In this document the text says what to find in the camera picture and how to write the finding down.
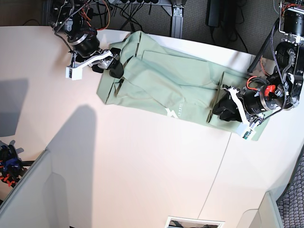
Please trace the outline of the light green polo T-shirt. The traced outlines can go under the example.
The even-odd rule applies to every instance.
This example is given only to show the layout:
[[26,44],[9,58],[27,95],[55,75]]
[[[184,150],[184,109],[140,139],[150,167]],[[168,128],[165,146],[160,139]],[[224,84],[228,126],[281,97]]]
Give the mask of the light green polo T-shirt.
[[243,88],[246,76],[238,71],[161,46],[137,31],[120,49],[123,76],[105,71],[97,95],[106,105],[120,105],[236,133],[240,117],[231,121],[213,114],[216,102],[226,95],[221,85]]

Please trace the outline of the black power adapter brick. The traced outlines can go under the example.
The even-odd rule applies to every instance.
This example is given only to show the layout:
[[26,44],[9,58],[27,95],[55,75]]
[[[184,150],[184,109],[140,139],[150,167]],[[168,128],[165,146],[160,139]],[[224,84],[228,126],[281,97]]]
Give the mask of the black power adapter brick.
[[220,0],[208,0],[205,23],[210,27],[219,27],[220,24]]

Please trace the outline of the grey partition panel right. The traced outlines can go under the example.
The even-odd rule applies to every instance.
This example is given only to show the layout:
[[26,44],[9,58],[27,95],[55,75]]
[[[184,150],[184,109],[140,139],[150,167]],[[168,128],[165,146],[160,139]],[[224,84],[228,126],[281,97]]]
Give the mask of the grey partition panel right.
[[243,213],[237,228],[283,228],[278,206],[273,194],[265,193],[258,209],[250,209]]

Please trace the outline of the grey partition panel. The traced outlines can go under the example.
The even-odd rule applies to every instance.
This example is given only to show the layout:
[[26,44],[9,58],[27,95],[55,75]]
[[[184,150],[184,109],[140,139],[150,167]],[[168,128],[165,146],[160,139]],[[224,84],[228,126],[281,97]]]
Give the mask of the grey partition panel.
[[67,228],[65,179],[53,172],[51,152],[35,160],[0,206],[2,228]]
[[243,213],[237,228],[283,228],[278,206],[273,194],[265,193],[258,209],[250,209]]

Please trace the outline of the grey mesh chair seat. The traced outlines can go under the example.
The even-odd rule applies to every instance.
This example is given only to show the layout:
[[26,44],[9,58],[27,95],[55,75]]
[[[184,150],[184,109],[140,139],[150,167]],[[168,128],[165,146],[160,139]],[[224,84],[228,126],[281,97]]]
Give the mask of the grey mesh chair seat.
[[276,202],[285,228],[304,227],[304,153],[297,160],[291,180]]

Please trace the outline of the grey partition panel left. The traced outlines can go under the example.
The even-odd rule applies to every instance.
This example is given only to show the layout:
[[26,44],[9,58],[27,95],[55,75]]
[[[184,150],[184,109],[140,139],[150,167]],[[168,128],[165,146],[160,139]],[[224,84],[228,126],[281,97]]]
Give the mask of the grey partition panel left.
[[67,228],[65,179],[53,172],[51,152],[35,160],[0,206],[2,228]]

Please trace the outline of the aluminium frame post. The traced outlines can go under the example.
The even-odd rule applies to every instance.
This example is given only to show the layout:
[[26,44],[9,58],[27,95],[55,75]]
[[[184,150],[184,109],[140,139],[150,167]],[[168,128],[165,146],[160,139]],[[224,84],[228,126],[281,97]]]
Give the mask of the aluminium frame post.
[[185,3],[182,0],[172,0],[171,3],[171,37],[181,39]]

